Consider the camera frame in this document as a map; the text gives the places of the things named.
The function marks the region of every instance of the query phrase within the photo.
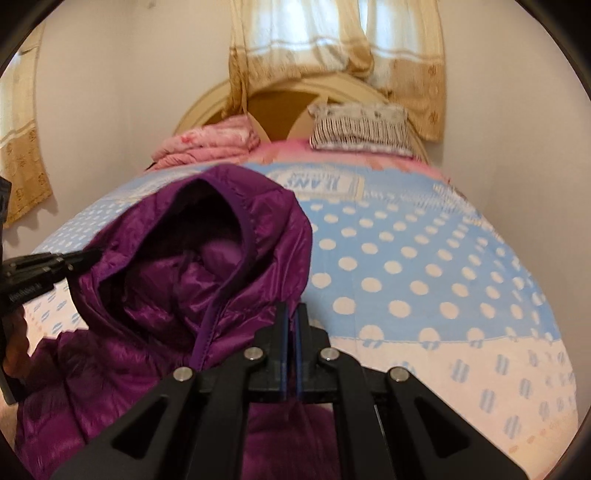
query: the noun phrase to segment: purple jacket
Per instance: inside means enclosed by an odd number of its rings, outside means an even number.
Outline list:
[[[182,365],[206,369],[248,346],[274,304],[293,311],[312,232],[292,192],[233,165],[177,181],[99,232],[104,254],[71,282],[89,330],[43,340],[19,405],[17,455],[37,480]],[[295,401],[253,406],[243,478],[333,479],[332,415]]]

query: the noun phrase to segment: folded pink blanket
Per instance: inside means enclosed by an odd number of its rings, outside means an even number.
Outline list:
[[[166,139],[152,155],[155,164],[150,170],[245,155],[260,142],[247,115],[231,116]]]

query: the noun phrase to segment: pillow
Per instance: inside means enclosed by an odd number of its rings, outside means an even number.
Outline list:
[[[407,111],[396,103],[309,106],[316,119],[310,146],[318,150],[369,151],[414,156]]]

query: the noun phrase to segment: floral curtain pattern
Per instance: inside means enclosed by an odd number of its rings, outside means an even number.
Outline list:
[[[406,107],[422,139],[443,139],[437,0],[232,0],[229,70],[227,115],[273,83],[345,72]]]
[[[53,194],[35,121],[35,72],[42,36],[41,25],[0,77],[0,175],[12,182],[6,226]]]

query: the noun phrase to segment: bed sheet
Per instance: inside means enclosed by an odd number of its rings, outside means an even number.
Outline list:
[[[288,159],[241,163],[293,190],[310,218],[311,322],[366,366],[408,368],[542,478],[577,430],[576,385],[551,308],[513,250],[436,173],[340,155]],[[134,179],[37,251],[83,248],[146,195],[211,165]],[[67,283],[29,304],[27,316],[32,343],[85,327]]]

